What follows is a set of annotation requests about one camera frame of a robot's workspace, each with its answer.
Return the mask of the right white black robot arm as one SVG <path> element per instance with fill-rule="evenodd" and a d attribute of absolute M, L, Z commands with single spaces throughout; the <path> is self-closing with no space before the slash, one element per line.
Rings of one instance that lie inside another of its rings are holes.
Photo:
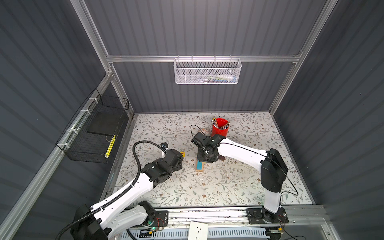
<path fill-rule="evenodd" d="M 221 135 L 212 137 L 200 132 L 192 138 L 198 147 L 198 161 L 215 163 L 220 158 L 232 158 L 247 164 L 260 173 L 261 184 L 265 189 L 265 212 L 276 214 L 281 206 L 283 183 L 287 178 L 288 168 L 278 150 L 268 151 L 253 149 L 236 143 Z"/>

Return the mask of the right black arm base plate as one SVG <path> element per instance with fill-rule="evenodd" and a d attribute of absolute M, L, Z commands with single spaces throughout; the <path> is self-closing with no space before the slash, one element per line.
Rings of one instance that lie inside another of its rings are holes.
<path fill-rule="evenodd" d="M 248 208 L 246 215 L 250 224 L 287 224 L 288 215 L 284 208 L 279 207 L 276 213 L 262 208 Z"/>

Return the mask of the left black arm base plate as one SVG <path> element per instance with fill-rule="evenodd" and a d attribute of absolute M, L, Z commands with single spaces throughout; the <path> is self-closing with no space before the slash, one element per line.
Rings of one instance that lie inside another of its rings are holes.
<path fill-rule="evenodd" d="M 146 228 L 166 227 L 168 225 L 168 218 L 168 211 L 154 211 L 148 213 L 147 218 L 140 226 Z"/>

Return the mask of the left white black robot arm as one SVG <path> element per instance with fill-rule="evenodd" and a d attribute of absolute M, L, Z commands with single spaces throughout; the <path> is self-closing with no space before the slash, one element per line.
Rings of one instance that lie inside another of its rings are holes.
<path fill-rule="evenodd" d="M 110 197 L 91 207 L 78 208 L 68 227 L 73 239 L 110 240 L 131 227 L 151 225 L 156 211 L 148 202 L 126 208 L 181 170 L 184 159 L 182 153 L 168 149 L 165 143 L 154 146 L 163 152 L 161 158 L 139 167 L 135 178 Z"/>

